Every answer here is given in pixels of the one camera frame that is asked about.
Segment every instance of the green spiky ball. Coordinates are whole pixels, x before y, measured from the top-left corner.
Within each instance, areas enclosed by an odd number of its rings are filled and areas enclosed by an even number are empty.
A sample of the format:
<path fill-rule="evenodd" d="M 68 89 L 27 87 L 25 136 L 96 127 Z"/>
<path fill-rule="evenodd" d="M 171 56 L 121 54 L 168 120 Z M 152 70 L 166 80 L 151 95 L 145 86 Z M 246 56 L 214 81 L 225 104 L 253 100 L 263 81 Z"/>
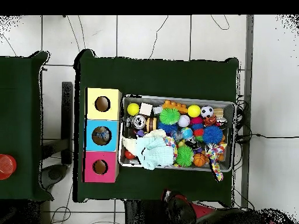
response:
<path fill-rule="evenodd" d="M 180 119 L 180 113 L 176 108 L 165 108 L 160 113 L 160 121 L 163 124 L 175 124 Z"/>
<path fill-rule="evenodd" d="M 193 157 L 193 151 L 187 145 L 183 145 L 178 148 L 178 156 L 175 162 L 182 167 L 190 167 L 192 164 L 191 157 Z"/>

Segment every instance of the dark green table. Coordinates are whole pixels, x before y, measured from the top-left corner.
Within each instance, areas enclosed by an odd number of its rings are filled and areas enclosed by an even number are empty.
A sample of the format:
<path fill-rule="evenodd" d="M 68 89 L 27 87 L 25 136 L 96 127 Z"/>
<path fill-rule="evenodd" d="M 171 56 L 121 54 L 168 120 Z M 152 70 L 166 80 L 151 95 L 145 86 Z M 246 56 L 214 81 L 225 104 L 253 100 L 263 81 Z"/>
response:
<path fill-rule="evenodd" d="M 85 198 L 160 199 L 164 188 L 178 190 L 189 200 L 221 201 L 231 205 L 232 172 L 217 183 L 206 171 L 121 167 L 113 184 L 82 182 L 84 89 L 118 89 L 124 95 L 149 95 L 235 102 L 238 60 L 163 61 L 96 58 L 83 50 L 76 58 L 74 201 Z"/>

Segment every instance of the red cup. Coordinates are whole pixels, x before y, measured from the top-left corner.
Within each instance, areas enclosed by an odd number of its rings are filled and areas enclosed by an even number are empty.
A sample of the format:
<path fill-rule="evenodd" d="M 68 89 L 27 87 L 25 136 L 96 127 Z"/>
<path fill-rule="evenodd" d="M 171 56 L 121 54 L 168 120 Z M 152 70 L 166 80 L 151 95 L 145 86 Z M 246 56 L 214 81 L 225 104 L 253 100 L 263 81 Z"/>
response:
<path fill-rule="evenodd" d="M 0 180 L 7 179 L 16 170 L 16 160 L 10 155 L 0 154 Z"/>

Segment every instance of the red ball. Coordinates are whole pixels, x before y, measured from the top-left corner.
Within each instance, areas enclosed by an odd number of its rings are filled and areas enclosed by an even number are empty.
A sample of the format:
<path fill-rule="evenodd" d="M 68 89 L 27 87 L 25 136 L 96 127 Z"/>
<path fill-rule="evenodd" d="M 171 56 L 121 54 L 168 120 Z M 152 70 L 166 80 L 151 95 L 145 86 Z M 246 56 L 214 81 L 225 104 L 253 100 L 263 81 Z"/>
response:
<path fill-rule="evenodd" d="M 129 159 L 129 160 L 135 158 L 135 156 L 134 156 L 131 152 L 127 151 L 127 150 L 125 151 L 124 155 L 125 155 L 125 157 L 126 157 L 127 159 Z"/>

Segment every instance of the hole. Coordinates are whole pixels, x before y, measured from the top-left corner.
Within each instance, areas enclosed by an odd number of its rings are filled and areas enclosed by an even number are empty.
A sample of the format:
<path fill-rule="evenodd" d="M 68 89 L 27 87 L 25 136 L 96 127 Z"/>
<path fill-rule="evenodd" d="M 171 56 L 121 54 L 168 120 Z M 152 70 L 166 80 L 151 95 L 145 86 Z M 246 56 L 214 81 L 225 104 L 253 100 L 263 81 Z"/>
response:
<path fill-rule="evenodd" d="M 110 109 L 110 100 L 106 96 L 98 97 L 95 101 L 97 111 L 105 112 Z"/>
<path fill-rule="evenodd" d="M 97 145 L 107 145 L 111 137 L 111 131 L 107 127 L 96 127 L 92 132 L 92 140 Z"/>
<path fill-rule="evenodd" d="M 108 170 L 108 165 L 107 162 L 104 160 L 97 160 L 93 165 L 92 165 L 93 171 L 97 174 L 105 174 L 107 173 Z"/>

